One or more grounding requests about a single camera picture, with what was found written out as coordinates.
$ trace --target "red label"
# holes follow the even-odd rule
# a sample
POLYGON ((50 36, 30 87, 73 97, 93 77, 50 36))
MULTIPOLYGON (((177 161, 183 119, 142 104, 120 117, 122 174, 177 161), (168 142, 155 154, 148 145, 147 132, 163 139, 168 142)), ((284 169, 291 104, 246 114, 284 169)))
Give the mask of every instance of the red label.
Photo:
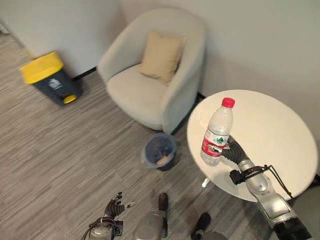
POLYGON ((204 151, 206 154, 213 156, 213 157, 220 157, 221 154, 218 152, 213 151, 212 149, 208 148, 208 145, 213 145, 216 147, 219 147, 221 149, 223 149, 225 146, 217 146, 216 144, 210 142, 206 137, 203 138, 203 142, 202 142, 202 151, 204 151))

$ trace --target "black shoe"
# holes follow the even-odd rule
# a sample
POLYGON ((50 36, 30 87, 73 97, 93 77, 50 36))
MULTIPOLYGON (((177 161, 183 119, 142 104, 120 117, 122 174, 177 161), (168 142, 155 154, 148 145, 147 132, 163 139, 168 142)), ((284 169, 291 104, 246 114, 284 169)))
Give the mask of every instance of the black shoe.
POLYGON ((159 195, 159 210, 167 211, 169 206, 168 195, 166 193, 161 193, 159 195))
POLYGON ((191 239, 194 240, 194 239, 197 239, 195 238, 196 237, 196 232, 198 230, 203 230, 205 231, 207 229, 207 227, 209 226, 211 222, 211 217, 208 213, 203 213, 201 215, 201 217, 199 218, 198 222, 196 223, 196 226, 194 227, 192 233, 191 233, 191 239))

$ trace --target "round table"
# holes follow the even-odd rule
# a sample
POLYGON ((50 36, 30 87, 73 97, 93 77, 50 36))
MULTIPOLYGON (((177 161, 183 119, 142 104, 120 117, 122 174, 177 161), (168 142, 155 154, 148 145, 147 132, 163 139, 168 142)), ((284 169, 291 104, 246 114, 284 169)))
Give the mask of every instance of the round table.
MULTIPOLYGON (((229 177, 238 166, 222 157, 217 166, 200 156, 211 116, 225 97, 233 98, 231 135, 256 166, 273 165, 293 197, 313 181, 318 165, 316 142, 304 121, 288 106, 268 95, 249 90, 227 90, 205 98, 193 110, 187 125, 187 142, 195 163, 215 185, 240 199, 256 202, 243 182, 234 185, 229 177)), ((277 193, 290 197, 270 171, 266 174, 277 193)))

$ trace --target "blue wastebasket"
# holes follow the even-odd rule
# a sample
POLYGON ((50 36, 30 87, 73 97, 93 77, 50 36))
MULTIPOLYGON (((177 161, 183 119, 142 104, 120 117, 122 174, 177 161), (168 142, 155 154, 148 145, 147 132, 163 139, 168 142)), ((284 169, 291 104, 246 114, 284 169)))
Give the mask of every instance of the blue wastebasket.
POLYGON ((157 133, 151 136, 143 146, 141 161, 146 168, 168 171, 175 165, 176 150, 176 141, 172 135, 157 133), (167 160, 163 164, 157 164, 165 156, 167 160))

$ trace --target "yellow lid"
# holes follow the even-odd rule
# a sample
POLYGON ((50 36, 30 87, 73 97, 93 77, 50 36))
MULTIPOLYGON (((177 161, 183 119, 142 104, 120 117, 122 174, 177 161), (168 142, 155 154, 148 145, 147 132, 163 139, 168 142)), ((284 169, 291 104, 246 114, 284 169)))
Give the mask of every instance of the yellow lid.
POLYGON ((33 60, 29 64, 20 68, 24 82, 34 84, 42 79, 55 74, 63 68, 64 64, 56 52, 51 52, 33 60))

